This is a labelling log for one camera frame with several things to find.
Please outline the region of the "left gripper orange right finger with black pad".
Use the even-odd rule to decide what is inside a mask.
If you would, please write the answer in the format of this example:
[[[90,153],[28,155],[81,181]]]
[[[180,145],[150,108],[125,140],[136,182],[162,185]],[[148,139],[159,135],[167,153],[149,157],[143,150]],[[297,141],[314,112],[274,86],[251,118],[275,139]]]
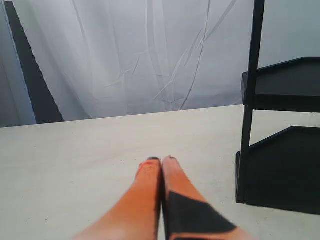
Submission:
[[[162,162],[165,237],[167,240],[251,240],[253,237],[217,212],[200,194],[179,161]]]

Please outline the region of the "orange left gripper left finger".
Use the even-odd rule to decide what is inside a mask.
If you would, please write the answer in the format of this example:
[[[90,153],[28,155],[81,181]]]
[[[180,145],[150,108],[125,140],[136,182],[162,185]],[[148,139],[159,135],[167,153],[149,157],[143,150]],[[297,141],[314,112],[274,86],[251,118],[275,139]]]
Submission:
[[[75,240],[156,240],[161,195],[161,161],[151,157],[138,168],[120,200]]]

